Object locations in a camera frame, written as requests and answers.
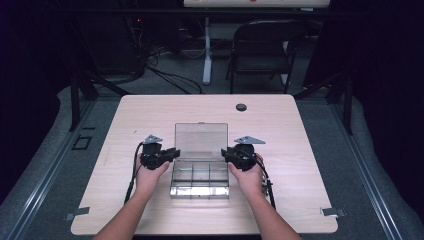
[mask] gray carpet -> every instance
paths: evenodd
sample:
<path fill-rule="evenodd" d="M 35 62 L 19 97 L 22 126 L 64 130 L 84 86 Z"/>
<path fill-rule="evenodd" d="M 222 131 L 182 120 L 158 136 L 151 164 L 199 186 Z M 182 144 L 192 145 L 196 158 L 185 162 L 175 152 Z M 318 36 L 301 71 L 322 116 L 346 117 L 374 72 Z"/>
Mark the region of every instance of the gray carpet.
<path fill-rule="evenodd" d="M 306 41 L 299 50 L 289 90 L 290 94 L 295 94 L 301 89 L 313 46 L 312 42 Z M 228 93 L 229 82 L 225 80 L 227 64 L 225 54 L 225 50 L 214 53 L 212 84 L 201 85 L 207 94 Z M 157 60 L 158 64 L 155 68 L 183 75 L 201 84 L 203 56 L 189 58 L 184 55 L 164 54 Z M 180 90 L 171 87 L 169 83 L 150 71 L 146 71 L 145 75 L 136 81 L 119 86 L 135 94 L 182 94 Z M 236 91 L 240 93 L 258 92 L 256 89 L 259 88 L 262 90 L 282 89 L 282 86 L 278 78 L 270 80 L 265 85 L 258 85 L 252 79 L 250 82 L 238 81 Z M 86 118 L 83 118 L 80 129 L 73 133 L 72 142 L 64 153 L 63 165 L 60 166 L 58 175 L 45 198 L 41 199 L 40 207 L 35 209 L 34 217 L 28 220 L 28 228 L 21 231 L 20 236 L 23 239 L 91 238 L 72 235 L 70 232 L 72 222 L 63 219 L 65 214 L 72 213 L 78 208 L 119 103 L 119 97 L 105 87 L 98 86 L 98 91 L 101 96 L 95 103 L 87 103 L 82 99 L 82 106 L 86 104 L 86 109 L 91 109 L 91 111 L 88 111 Z M 334 234 L 307 234 L 302 237 L 304 239 L 387 239 L 369 195 L 358 175 L 354 156 L 343 134 L 344 130 L 337 124 L 339 120 L 334 115 L 334 111 L 337 111 L 339 107 L 329 106 L 325 103 L 322 99 L 325 91 L 325 89 L 321 90 L 314 94 L 313 98 L 298 101 L 297 104 L 330 201 L 334 207 L 343 208 L 347 212 L 347 216 L 338 219 L 339 229 Z M 0 207 L 2 222 L 0 239 L 7 239 L 15 223 L 18 222 L 27 199 L 31 197 L 32 190 L 37 187 L 38 181 L 49 169 L 62 143 L 70 138 L 67 131 L 71 119 L 69 89 L 65 89 L 59 94 L 59 97 L 62 101 L 62 108 L 55 125 L 20 181 Z M 354 101 L 352 121 L 354 137 L 371 169 L 376 184 L 387 201 L 403 239 L 424 239 L 422 223 L 399 197 L 396 188 L 382 170 L 372 151 L 372 140 L 362 114 L 360 104 Z M 79 134 L 91 137 L 91 142 L 86 150 L 72 150 L 75 138 Z"/>

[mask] wooden table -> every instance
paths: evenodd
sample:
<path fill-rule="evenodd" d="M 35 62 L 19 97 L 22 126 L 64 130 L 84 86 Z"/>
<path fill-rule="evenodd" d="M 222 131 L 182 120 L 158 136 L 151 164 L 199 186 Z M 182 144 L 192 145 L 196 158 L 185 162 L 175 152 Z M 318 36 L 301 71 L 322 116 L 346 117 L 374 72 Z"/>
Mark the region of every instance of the wooden table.
<path fill-rule="evenodd" d="M 240 112 L 236 105 L 247 110 Z M 277 211 L 299 233 L 332 233 L 337 222 L 294 99 L 290 95 L 139 95 L 125 96 L 80 203 L 88 214 L 76 216 L 77 235 L 97 233 L 122 207 L 136 146 L 148 135 L 174 146 L 175 123 L 227 123 L 228 145 L 246 135 L 261 139 L 256 152 L 265 159 Z M 251 210 L 230 174 L 229 199 L 171 199 L 172 165 L 161 177 L 136 234 L 257 234 Z"/>

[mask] dark background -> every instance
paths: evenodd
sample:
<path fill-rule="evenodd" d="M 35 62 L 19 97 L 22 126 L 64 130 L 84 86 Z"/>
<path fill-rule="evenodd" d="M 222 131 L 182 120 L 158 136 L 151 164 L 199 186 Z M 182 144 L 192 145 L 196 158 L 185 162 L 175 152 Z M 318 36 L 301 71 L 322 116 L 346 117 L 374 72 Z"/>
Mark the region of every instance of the dark background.
<path fill-rule="evenodd" d="M 167 2 L 171 2 L 171 6 L 160 6 L 181 5 L 181 1 Z M 106 48 L 108 44 L 114 46 L 110 48 L 110 54 L 132 60 L 120 61 L 121 65 L 119 61 L 105 62 L 100 65 L 108 67 L 100 69 L 99 62 L 104 57 L 90 55 L 87 48 L 105 48 L 98 44 L 81 44 L 75 36 L 75 29 L 70 29 L 63 18 L 47 14 L 43 10 L 45 4 L 18 0 L 2 1 L 0 5 L 1 201 L 51 128 L 60 107 L 56 95 L 69 86 L 76 72 L 77 64 L 73 59 L 78 59 L 78 64 L 94 72 L 115 73 L 119 70 L 130 74 L 140 71 L 139 52 L 133 49 L 131 34 L 124 28 L 127 23 L 122 19 L 113 26 L 98 23 L 91 27 L 99 28 L 105 34 L 102 44 L 106 44 Z M 359 22 L 324 23 L 305 84 L 322 81 L 338 72 L 349 73 L 354 81 L 354 95 L 364 106 L 380 162 L 405 201 L 423 220 L 422 5 L 420 1 L 332 1 L 333 10 L 360 11 L 369 15 Z M 167 33 L 178 37 L 175 28 L 179 22 L 161 21 L 152 20 L 148 24 L 151 29 L 160 29 L 158 26 L 165 24 Z M 89 38 L 87 23 L 79 20 L 77 25 L 81 27 L 78 29 L 80 36 Z M 108 30 L 112 34 L 113 31 L 123 31 L 125 37 L 120 42 L 110 42 Z M 170 47 L 178 51 L 178 41 L 173 43 L 175 45 Z"/>

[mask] black cable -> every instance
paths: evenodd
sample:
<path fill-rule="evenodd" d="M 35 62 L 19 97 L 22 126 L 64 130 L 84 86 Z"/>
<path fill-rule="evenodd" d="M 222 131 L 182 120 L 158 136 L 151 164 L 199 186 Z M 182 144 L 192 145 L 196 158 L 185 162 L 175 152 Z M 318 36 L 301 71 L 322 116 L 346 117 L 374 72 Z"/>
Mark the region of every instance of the black cable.
<path fill-rule="evenodd" d="M 147 61 L 150 63 L 150 65 L 157 66 L 159 64 L 159 56 L 163 53 L 166 53 L 165 47 L 156 47 L 150 50 Z"/>
<path fill-rule="evenodd" d="M 132 189 L 134 187 L 134 180 L 137 177 L 137 173 L 140 170 L 140 167 L 137 168 L 137 156 L 138 156 L 138 150 L 140 149 L 140 147 L 143 145 L 143 142 L 139 143 L 136 150 L 135 150 L 135 154 L 134 154 L 134 164 L 133 164 L 133 171 L 132 171 L 132 176 L 131 176 L 131 181 L 130 181 L 130 185 L 128 186 L 127 189 L 127 194 L 125 195 L 125 201 L 124 204 L 128 201 L 128 199 L 130 199 L 130 195 L 132 192 Z"/>
<path fill-rule="evenodd" d="M 261 167 L 262 171 L 265 174 L 266 187 L 268 189 L 269 200 L 271 201 L 272 207 L 274 207 L 274 209 L 276 209 L 276 207 L 275 207 L 275 200 L 274 200 L 274 193 L 272 192 L 271 179 L 269 178 L 269 175 L 268 175 L 267 171 L 265 170 L 265 165 L 263 164 L 263 159 L 261 157 L 258 157 L 258 155 L 256 155 L 256 156 L 257 156 L 257 158 L 260 158 L 261 159 L 261 161 L 259 162 L 259 160 L 256 158 L 256 163 L 259 164 L 259 166 Z"/>
<path fill-rule="evenodd" d="M 195 81 L 193 81 L 191 79 L 188 79 L 188 78 L 176 75 L 176 74 L 172 74 L 172 73 L 166 73 L 166 72 L 157 70 L 155 68 L 152 68 L 150 66 L 147 66 L 146 68 L 149 69 L 150 71 L 152 71 L 154 74 L 161 77 L 162 79 L 164 79 L 169 84 L 180 89 L 182 92 L 184 92 L 186 94 L 191 94 L 191 93 L 189 91 L 187 91 L 186 89 L 182 88 L 181 86 L 179 86 L 175 81 L 180 81 L 180 82 L 186 84 L 190 88 L 197 90 L 199 92 L 199 94 L 204 93 L 203 90 L 202 90 L 202 87 L 198 83 L 196 83 Z"/>

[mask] wire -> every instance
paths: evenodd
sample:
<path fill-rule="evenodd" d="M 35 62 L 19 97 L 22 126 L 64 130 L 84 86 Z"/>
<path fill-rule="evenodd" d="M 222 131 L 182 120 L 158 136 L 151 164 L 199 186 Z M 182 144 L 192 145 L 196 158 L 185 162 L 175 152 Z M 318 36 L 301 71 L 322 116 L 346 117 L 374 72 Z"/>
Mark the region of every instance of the wire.
<path fill-rule="evenodd" d="M 201 51 L 201 52 L 199 54 L 195 55 L 195 56 L 192 56 L 192 55 L 187 53 L 187 52 L 194 52 L 194 51 Z M 206 51 L 206 49 L 204 48 L 204 49 L 199 49 L 199 50 L 183 50 L 181 52 L 184 54 L 184 56 L 191 58 L 191 59 L 195 59 L 195 58 L 201 57 L 205 53 L 205 51 Z"/>
<path fill-rule="evenodd" d="M 164 46 L 156 47 L 153 50 L 151 50 L 147 60 L 149 61 L 151 65 L 157 66 L 159 64 L 159 56 L 164 53 L 168 53 L 168 51 L 166 51 L 166 48 Z"/>
<path fill-rule="evenodd" d="M 141 165 L 140 165 L 140 167 L 138 167 L 138 169 L 136 169 L 137 168 L 138 150 L 140 149 L 140 147 L 142 145 L 143 145 L 143 142 L 139 143 L 138 146 L 137 146 L 137 148 L 135 149 L 133 171 L 132 171 L 132 175 L 131 175 L 130 185 L 128 186 L 127 194 L 125 195 L 124 204 L 128 201 L 128 199 L 130 199 L 130 195 L 131 195 L 132 189 L 134 187 L 134 180 L 136 179 L 137 173 L 138 173 L 138 171 L 140 170 L 140 167 L 141 167 Z"/>
<path fill-rule="evenodd" d="M 196 90 L 199 92 L 199 94 L 203 94 L 203 90 L 202 87 L 196 83 L 195 81 L 176 75 L 176 74 L 172 74 L 172 73 L 166 73 L 166 72 L 162 72 L 160 70 L 157 70 L 155 68 L 152 68 L 150 66 L 146 67 L 147 69 L 149 69 L 150 71 L 152 71 L 154 74 L 158 75 L 159 77 L 161 77 L 163 80 L 165 80 L 166 82 L 168 82 L 169 84 L 173 85 L 174 87 L 180 89 L 182 92 L 184 92 L 185 94 L 191 94 L 188 90 L 184 89 L 183 87 L 179 86 L 175 81 L 180 81 L 183 84 L 187 85 L 188 87 Z"/>
<path fill-rule="evenodd" d="M 271 179 L 269 178 L 269 175 L 267 173 L 267 171 L 265 170 L 265 165 L 263 163 L 263 159 L 262 157 L 260 157 L 259 155 L 256 155 L 256 163 L 259 164 L 259 167 L 261 167 L 262 171 L 265 174 L 265 179 L 266 179 L 266 187 L 268 189 L 268 194 L 269 194 L 269 200 L 271 201 L 271 205 L 272 207 L 274 207 L 274 209 L 276 209 L 275 207 L 275 200 L 274 200 L 274 193 L 272 192 L 272 183 L 271 183 Z"/>

